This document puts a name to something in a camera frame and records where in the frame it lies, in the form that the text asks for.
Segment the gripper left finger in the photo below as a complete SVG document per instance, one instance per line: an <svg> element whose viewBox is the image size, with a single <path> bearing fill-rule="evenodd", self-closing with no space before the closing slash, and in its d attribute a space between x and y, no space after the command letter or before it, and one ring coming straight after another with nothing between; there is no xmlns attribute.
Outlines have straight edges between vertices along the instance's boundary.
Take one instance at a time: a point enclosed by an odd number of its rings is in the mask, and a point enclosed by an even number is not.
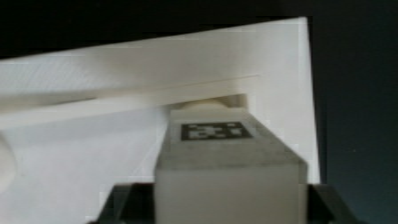
<svg viewBox="0 0 398 224"><path fill-rule="evenodd" d="M87 224L155 224L153 184L116 185L98 219Z"/></svg>

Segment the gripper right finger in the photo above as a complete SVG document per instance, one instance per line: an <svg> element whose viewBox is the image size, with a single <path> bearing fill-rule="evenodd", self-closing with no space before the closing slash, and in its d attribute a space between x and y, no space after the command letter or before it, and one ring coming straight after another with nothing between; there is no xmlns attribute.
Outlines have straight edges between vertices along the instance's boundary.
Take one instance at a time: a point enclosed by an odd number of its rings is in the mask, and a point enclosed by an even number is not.
<svg viewBox="0 0 398 224"><path fill-rule="evenodd" d="M313 184L308 189L306 224L368 224L363 222L331 185Z"/></svg>

